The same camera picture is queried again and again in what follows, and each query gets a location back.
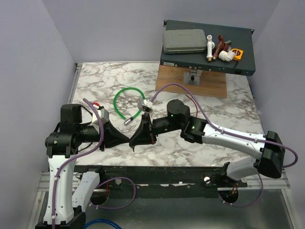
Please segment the red plastic seal tag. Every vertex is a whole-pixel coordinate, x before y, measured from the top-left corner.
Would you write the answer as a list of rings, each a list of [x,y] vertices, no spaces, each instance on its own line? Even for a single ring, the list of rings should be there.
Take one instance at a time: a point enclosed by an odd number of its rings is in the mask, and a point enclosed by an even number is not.
[[[198,106],[197,106],[196,102],[194,101],[194,99],[191,96],[189,96],[187,94],[186,94],[186,97],[189,98],[193,102],[193,104],[195,106],[195,109],[196,109],[196,116],[195,117],[197,117],[198,116]]]

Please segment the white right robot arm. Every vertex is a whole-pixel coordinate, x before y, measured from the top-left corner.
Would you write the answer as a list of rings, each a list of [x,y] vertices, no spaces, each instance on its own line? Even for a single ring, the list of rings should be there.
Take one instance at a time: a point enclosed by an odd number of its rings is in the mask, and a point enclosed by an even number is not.
[[[219,181],[225,187],[255,174],[269,178],[282,176],[285,149],[276,132],[268,131],[266,135],[250,134],[216,126],[205,119],[192,116],[190,108],[178,99],[168,102],[165,117],[153,120],[149,114],[150,108],[146,104],[139,106],[144,114],[129,141],[131,148],[153,145],[158,135],[180,130],[180,137],[187,142],[223,146],[248,155],[245,159],[224,164]]]

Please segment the white elbow pipe fitting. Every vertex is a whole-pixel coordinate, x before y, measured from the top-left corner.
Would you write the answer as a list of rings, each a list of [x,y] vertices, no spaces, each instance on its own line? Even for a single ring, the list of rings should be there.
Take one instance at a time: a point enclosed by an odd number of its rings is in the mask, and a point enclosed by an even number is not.
[[[218,58],[224,62],[230,62],[234,59],[234,57],[235,57],[235,52],[231,50],[229,51],[222,50],[218,55]]]

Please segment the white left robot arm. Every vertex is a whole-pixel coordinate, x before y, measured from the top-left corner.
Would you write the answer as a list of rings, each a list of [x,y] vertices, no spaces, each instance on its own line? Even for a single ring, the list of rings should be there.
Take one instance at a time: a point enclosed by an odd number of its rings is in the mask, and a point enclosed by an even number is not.
[[[45,146],[50,170],[49,197],[43,219],[37,229],[83,229],[86,223],[85,209],[93,190],[105,185],[103,167],[86,166],[81,183],[72,190],[74,168],[83,143],[97,143],[103,151],[129,142],[110,122],[109,112],[97,103],[90,105],[92,120],[82,121],[81,104],[65,104],[61,107],[60,121],[46,138]]]

